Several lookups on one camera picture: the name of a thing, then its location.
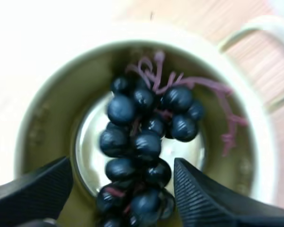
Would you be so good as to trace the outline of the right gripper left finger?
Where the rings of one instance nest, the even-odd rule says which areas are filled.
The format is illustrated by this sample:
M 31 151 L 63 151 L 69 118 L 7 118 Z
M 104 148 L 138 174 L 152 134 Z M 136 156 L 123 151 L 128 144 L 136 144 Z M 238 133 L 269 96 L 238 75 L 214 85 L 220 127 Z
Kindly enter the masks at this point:
M 62 157 L 0 186 L 0 227 L 57 219 L 73 188 L 71 162 Z

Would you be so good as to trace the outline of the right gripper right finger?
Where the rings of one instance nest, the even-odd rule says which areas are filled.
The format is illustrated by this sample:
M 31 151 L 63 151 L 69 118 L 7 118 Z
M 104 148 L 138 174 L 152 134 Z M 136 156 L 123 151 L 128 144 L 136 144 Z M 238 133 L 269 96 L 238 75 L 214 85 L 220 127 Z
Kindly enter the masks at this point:
M 284 227 L 284 209 L 226 188 L 183 158 L 174 161 L 174 192 L 185 227 Z

